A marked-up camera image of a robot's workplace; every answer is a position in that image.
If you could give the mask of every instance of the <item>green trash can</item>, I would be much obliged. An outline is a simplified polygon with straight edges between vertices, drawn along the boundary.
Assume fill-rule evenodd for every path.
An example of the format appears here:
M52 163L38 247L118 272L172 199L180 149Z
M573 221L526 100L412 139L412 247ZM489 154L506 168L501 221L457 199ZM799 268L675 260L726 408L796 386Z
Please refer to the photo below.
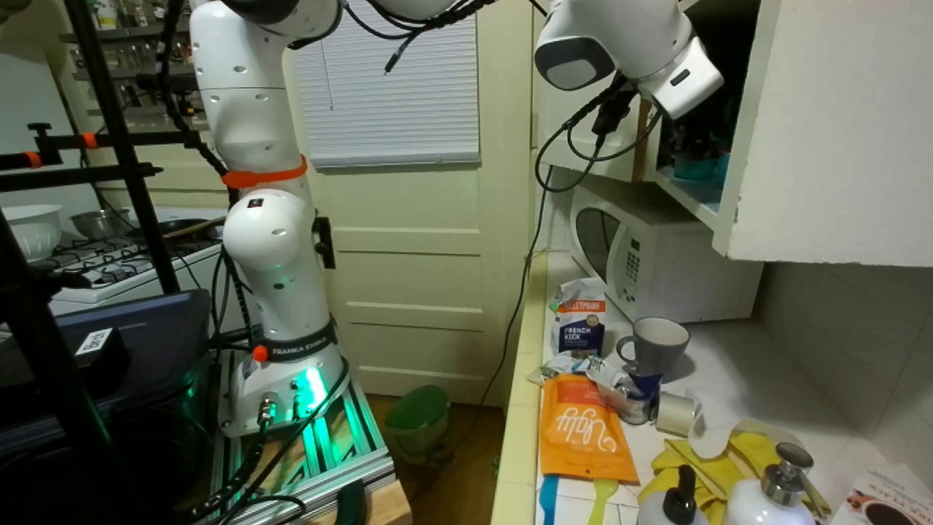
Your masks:
M386 416L386 437L406 463L438 463L452 400L438 386L409 392Z

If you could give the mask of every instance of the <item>orange package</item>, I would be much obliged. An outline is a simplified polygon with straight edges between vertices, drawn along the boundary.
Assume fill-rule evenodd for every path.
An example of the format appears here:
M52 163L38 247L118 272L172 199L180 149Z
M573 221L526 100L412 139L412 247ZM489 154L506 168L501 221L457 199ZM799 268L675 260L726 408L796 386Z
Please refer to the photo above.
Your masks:
M546 381L540 448L546 476L640 483L618 415L587 375Z

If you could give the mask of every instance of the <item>bowl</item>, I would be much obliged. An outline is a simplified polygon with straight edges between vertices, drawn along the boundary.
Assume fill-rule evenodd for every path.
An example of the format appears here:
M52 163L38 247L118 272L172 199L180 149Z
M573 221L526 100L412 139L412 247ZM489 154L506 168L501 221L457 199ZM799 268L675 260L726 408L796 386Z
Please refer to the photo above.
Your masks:
M87 240L112 240L112 235L124 235L124 233L134 230L125 211L124 214L121 211L90 211L90 214L70 217L70 221Z
M61 241L59 211L59 205L3 206L3 217L27 262L49 260L49 254Z

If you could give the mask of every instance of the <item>countertop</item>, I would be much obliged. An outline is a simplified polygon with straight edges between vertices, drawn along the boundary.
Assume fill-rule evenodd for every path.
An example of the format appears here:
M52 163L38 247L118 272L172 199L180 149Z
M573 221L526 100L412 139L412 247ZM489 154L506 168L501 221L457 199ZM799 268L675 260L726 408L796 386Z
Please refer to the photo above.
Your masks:
M577 262L565 254L540 254L532 266L494 504L497 525L540 523L540 387L526 375L554 354L549 338L552 316L546 308L552 292L580 273ZM618 313L610 313L608 329L610 338L618 338L629 333L629 324ZM777 431L799 437L816 459L807 476L831 508L842 502L842 494L860 473L889 469L883 456L852 428L799 365L781 357L781 346L756 320L688 324L688 329L685 362L666 392L699 393L736 416L761 421ZM647 483L651 460L663 453L666 435L653 422L624 422L624 435L635 456L640 478ZM583 491L589 495L592 491L580 483L562 483L562 494ZM635 515L635 494L640 488L624 488L613 495L621 523Z

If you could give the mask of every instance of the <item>microwave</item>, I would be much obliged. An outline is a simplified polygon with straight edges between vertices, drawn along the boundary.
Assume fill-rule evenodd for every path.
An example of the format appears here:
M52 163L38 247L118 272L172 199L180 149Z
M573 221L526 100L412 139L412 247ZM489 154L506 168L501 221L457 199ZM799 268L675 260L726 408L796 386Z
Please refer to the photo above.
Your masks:
M660 186L587 179L568 230L574 260L629 320L726 320L756 308L761 262L721 257L711 230Z

